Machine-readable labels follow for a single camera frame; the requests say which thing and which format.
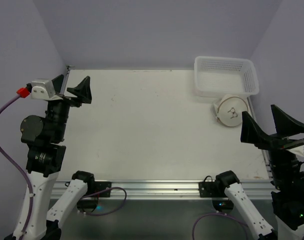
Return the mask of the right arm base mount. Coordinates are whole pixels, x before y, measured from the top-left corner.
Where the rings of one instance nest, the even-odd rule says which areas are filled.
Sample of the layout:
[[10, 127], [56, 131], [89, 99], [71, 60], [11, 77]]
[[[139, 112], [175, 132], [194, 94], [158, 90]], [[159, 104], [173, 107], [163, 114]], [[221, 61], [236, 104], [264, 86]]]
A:
[[201, 198], [212, 200], [212, 205], [218, 212], [227, 213], [234, 208], [234, 204], [219, 189], [217, 181], [213, 180], [209, 175], [204, 180], [198, 182], [198, 191]]

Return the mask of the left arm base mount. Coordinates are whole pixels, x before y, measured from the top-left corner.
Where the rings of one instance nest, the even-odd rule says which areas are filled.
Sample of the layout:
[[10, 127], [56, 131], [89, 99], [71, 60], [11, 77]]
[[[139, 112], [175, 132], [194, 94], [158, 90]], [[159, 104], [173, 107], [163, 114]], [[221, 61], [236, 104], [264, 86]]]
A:
[[[90, 188], [85, 194], [85, 196], [97, 193], [100, 191], [103, 191], [105, 189], [108, 189], [112, 187], [112, 182], [110, 181], [96, 181], [94, 183], [94, 186]], [[94, 212], [95, 210], [100, 209], [99, 206], [99, 198], [109, 198], [110, 197], [110, 192], [104, 192], [101, 194], [97, 194], [94, 196], [91, 196], [90, 198], [82, 198], [77, 202], [77, 209], [81, 212]]]

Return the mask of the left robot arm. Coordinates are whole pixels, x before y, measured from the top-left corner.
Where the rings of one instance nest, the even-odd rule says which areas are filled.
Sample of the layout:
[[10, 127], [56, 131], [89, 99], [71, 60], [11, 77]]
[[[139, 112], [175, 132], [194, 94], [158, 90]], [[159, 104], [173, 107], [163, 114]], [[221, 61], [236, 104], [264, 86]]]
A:
[[29, 115], [20, 125], [21, 142], [28, 146], [26, 170], [27, 189], [20, 216], [9, 240], [58, 240], [62, 226], [77, 202], [94, 186], [94, 175], [77, 171], [68, 189], [52, 207], [50, 195], [62, 167], [66, 147], [60, 145], [71, 107], [90, 104], [90, 77], [76, 87], [69, 87], [71, 96], [60, 93], [64, 80], [59, 75], [52, 80], [37, 79], [17, 91], [21, 98], [47, 102], [45, 116]]

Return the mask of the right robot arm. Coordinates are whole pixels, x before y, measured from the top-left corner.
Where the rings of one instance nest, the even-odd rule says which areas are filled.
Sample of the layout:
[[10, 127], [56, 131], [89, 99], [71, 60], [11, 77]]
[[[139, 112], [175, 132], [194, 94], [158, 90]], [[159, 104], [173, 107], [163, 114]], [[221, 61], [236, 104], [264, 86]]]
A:
[[304, 240], [304, 123], [271, 105], [276, 133], [265, 133], [251, 115], [242, 113], [241, 142], [253, 144], [269, 154], [272, 173], [271, 193], [273, 213], [278, 228], [274, 229], [257, 210], [245, 193], [234, 172], [226, 171], [215, 177], [219, 192], [227, 196], [247, 224], [255, 240]]

